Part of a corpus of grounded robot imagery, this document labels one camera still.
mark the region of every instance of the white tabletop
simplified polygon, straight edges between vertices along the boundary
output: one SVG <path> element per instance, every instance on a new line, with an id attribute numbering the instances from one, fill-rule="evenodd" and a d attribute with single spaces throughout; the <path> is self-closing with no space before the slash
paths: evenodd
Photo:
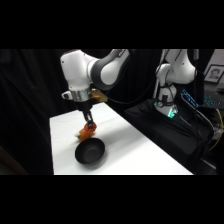
<path id="1" fill-rule="evenodd" d="M 106 104 L 94 105 L 91 111 L 98 126 L 94 137 L 106 145 L 104 158 L 92 167 L 76 161 L 80 142 L 73 134 L 85 125 L 81 112 L 51 118 L 55 175 L 192 175 Z"/>

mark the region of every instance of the orange object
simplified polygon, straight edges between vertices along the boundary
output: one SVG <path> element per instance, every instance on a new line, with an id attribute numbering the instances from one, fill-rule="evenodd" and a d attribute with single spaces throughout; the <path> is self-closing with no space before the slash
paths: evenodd
<path id="1" fill-rule="evenodd" d="M 96 129 L 97 129 L 97 126 L 95 123 L 93 123 L 93 128 L 92 129 L 89 129 L 89 126 L 88 124 L 85 125 L 84 127 L 85 131 L 88 132 L 88 133 L 93 133 Z"/>
<path id="2" fill-rule="evenodd" d="M 93 133 L 87 132 L 87 131 L 85 131 L 85 129 L 82 129 L 79 132 L 79 134 L 80 134 L 80 136 L 78 137 L 78 139 L 80 141 L 85 141 L 93 136 Z"/>

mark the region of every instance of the green light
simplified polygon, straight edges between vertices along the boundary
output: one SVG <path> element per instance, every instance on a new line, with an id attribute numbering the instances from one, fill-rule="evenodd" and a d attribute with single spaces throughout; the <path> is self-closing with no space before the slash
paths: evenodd
<path id="1" fill-rule="evenodd" d="M 168 117 L 169 118 L 173 118 L 175 116 L 175 114 L 174 114 L 174 112 L 173 112 L 173 109 L 171 108 L 170 109 L 170 112 L 169 112 L 169 114 L 168 114 Z"/>

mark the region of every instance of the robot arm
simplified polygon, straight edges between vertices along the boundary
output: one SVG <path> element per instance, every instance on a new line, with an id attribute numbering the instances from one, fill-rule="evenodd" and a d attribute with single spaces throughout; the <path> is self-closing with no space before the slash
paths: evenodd
<path id="1" fill-rule="evenodd" d="M 74 100 L 77 109 L 83 112 L 89 128 L 93 124 L 90 84 L 93 83 L 100 90 L 113 88 L 134 51 L 135 49 L 113 49 L 101 60 L 81 50 L 67 52 L 61 57 L 62 70 L 69 85 L 69 91 L 62 94 L 62 97 Z"/>
<path id="2" fill-rule="evenodd" d="M 156 102 L 156 109 L 173 118 L 178 113 L 173 101 L 176 97 L 176 88 L 173 83 L 189 84 L 194 80 L 195 67 L 190 63 L 188 49 L 170 49 L 166 51 L 166 60 L 169 64 L 161 66 L 157 78 L 160 84 L 160 93 Z"/>

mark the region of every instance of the black bowl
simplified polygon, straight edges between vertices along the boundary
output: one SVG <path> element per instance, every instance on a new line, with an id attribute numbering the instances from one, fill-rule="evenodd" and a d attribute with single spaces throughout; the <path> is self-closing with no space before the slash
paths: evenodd
<path id="1" fill-rule="evenodd" d="M 76 160 L 84 165 L 93 165 L 100 161 L 105 153 L 105 144 L 97 138 L 81 142 L 75 151 Z"/>

